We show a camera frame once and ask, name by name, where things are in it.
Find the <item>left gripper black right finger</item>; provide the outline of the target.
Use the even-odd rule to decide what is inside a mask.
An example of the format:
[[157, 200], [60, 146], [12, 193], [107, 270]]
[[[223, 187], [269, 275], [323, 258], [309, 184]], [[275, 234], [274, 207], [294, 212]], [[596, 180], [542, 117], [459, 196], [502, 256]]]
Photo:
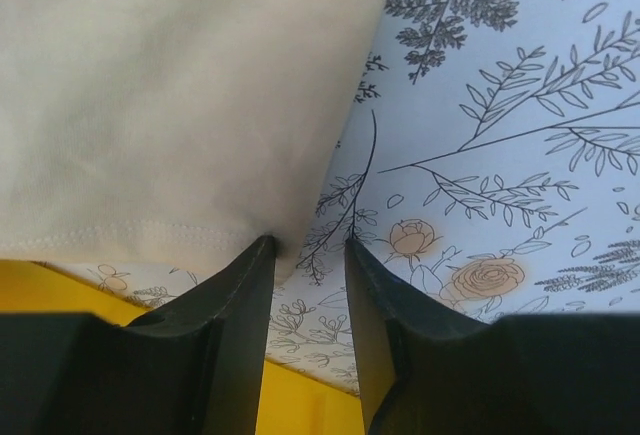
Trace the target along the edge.
[[345, 276], [369, 434], [635, 434], [635, 314], [508, 315], [429, 298], [355, 240]]

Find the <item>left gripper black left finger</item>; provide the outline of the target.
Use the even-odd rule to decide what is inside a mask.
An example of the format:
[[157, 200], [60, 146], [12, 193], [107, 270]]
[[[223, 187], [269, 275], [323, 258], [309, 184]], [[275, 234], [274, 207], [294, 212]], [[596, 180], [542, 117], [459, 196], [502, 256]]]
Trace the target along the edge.
[[251, 434], [276, 243], [125, 326], [82, 312], [1, 318], [5, 434]]

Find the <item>beige t shirt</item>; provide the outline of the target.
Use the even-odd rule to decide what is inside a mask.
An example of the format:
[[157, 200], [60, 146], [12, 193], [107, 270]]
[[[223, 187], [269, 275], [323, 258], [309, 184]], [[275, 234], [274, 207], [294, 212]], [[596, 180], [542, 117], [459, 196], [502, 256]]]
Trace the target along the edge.
[[1, 255], [291, 276], [385, 0], [1, 0]]

